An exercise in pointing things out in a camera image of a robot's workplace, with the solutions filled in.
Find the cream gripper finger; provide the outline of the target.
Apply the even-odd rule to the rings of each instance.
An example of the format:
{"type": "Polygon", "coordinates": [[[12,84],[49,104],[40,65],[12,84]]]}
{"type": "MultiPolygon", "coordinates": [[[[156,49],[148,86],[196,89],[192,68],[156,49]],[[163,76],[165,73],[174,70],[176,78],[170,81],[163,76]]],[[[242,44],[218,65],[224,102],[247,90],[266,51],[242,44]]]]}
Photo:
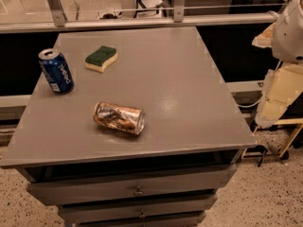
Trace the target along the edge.
{"type": "Polygon", "coordinates": [[[275,23],[272,23],[266,27],[258,36],[253,39],[252,45],[259,48],[271,48],[274,26],[275,23]]]}
{"type": "Polygon", "coordinates": [[[273,126],[303,93],[303,65],[283,63],[265,76],[255,122],[263,129],[273,126]]]}

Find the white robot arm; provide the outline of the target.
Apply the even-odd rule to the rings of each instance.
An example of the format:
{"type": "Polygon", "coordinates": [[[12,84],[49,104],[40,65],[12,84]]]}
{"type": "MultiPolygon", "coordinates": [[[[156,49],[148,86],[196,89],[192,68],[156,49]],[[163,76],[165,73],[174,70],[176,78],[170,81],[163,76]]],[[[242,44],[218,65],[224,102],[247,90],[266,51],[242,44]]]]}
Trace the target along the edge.
{"type": "Polygon", "coordinates": [[[257,107],[255,122],[270,128],[303,92],[303,0],[292,0],[252,41],[260,48],[270,47],[280,60],[278,69],[269,69],[257,107]]]}

